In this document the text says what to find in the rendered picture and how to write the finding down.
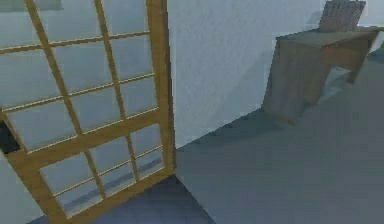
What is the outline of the brown wooden desk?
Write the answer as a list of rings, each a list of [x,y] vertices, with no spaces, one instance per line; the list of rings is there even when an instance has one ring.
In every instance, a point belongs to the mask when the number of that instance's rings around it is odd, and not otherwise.
[[[333,67],[349,71],[347,82],[358,77],[364,61],[384,27],[354,31],[302,31],[276,38],[262,109],[293,125],[306,103],[319,101]]]

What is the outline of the wooden glass-paned room door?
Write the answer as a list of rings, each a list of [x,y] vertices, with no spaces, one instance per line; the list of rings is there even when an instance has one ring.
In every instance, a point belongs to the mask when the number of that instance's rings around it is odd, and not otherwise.
[[[167,0],[0,0],[4,154],[51,224],[175,170]]]

